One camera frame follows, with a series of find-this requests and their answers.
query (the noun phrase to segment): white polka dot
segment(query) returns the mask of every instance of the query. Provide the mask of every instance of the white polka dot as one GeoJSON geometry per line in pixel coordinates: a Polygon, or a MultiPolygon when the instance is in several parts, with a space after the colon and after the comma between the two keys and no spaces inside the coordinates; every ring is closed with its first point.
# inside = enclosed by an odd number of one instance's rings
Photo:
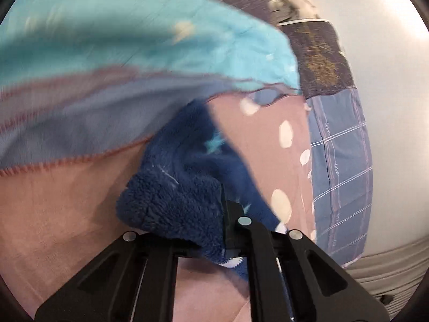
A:
{"type": "Polygon", "coordinates": [[[242,113],[246,116],[252,116],[254,113],[256,113],[261,108],[260,105],[256,104],[252,99],[250,98],[243,98],[240,100],[240,110],[242,113]]]}
{"type": "Polygon", "coordinates": [[[301,154],[299,160],[301,161],[301,166],[304,166],[310,159],[310,150],[304,150],[301,154]]]}
{"type": "Polygon", "coordinates": [[[295,72],[296,68],[294,65],[285,65],[284,70],[285,70],[285,72],[295,72]]]}
{"type": "Polygon", "coordinates": [[[287,223],[292,215],[292,206],[287,195],[279,189],[275,189],[271,195],[271,210],[282,222],[287,223]]]}
{"type": "Polygon", "coordinates": [[[293,130],[288,120],[284,120],[279,127],[280,146],[290,148],[293,140],[293,130]]]}
{"type": "Polygon", "coordinates": [[[184,38],[187,38],[192,34],[194,34],[195,27],[189,20],[183,20],[175,24],[174,30],[175,30],[175,36],[173,39],[173,44],[178,43],[184,38]]]}
{"type": "Polygon", "coordinates": [[[219,265],[223,266],[224,268],[232,269],[232,268],[236,268],[242,261],[243,261],[243,257],[237,257],[237,258],[229,259],[226,263],[221,263],[219,265]]]}
{"type": "Polygon", "coordinates": [[[286,231],[286,226],[282,222],[278,223],[278,225],[275,227],[275,232],[286,233],[286,231]]]}

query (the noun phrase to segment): metal screw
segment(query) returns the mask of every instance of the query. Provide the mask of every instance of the metal screw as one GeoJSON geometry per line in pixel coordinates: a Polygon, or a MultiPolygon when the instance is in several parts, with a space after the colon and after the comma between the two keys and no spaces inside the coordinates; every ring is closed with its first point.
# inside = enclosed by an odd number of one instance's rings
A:
{"type": "Polygon", "coordinates": [[[248,226],[252,223],[252,219],[249,217],[239,217],[239,224],[243,226],[248,226]]]}
{"type": "Polygon", "coordinates": [[[131,242],[137,238],[137,234],[134,231],[127,231],[123,234],[122,238],[127,242],[131,242]]]}
{"type": "Polygon", "coordinates": [[[292,230],[289,232],[289,237],[293,240],[301,240],[302,238],[302,232],[299,230],[292,230]]]}

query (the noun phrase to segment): gray fabric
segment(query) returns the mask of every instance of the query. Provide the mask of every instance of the gray fabric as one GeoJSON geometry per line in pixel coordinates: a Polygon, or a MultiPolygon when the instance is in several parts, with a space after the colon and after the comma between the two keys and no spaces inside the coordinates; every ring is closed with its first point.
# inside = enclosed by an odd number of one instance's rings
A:
{"type": "Polygon", "coordinates": [[[307,100],[317,245],[346,266],[363,253],[372,160],[357,90],[307,100]]]}
{"type": "MultiPolygon", "coordinates": [[[[71,101],[64,102],[61,96],[57,106],[38,112],[0,134],[0,168],[121,147],[155,133],[191,100],[239,91],[245,84],[218,75],[156,73],[91,92],[83,98],[68,93],[71,101]]],[[[285,85],[274,89],[289,90],[285,85]]]]}
{"type": "Polygon", "coordinates": [[[393,318],[407,303],[429,267],[429,236],[384,253],[363,257],[347,272],[379,298],[392,295],[386,308],[393,318]]]}
{"type": "Polygon", "coordinates": [[[19,86],[3,87],[0,98],[0,127],[16,125],[22,117],[82,98],[97,89],[141,77],[129,66],[110,66],[91,72],[35,80],[19,86]]]}

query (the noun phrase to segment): dark brown fabric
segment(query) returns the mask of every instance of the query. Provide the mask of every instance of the dark brown fabric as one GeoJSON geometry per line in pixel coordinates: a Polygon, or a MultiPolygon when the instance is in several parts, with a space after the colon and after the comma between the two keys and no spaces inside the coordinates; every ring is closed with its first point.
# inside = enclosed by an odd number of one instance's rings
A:
{"type": "Polygon", "coordinates": [[[297,21],[281,25],[297,56],[301,90],[305,98],[331,95],[354,87],[353,76],[331,23],[297,21]]]}

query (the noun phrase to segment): white wall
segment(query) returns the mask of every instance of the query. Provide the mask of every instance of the white wall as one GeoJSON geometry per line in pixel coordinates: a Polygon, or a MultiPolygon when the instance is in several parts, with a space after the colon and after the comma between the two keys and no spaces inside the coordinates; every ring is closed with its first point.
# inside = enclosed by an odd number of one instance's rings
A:
{"type": "Polygon", "coordinates": [[[409,0],[313,0],[359,89],[374,197],[365,254],[429,234],[429,32],[409,0]]]}

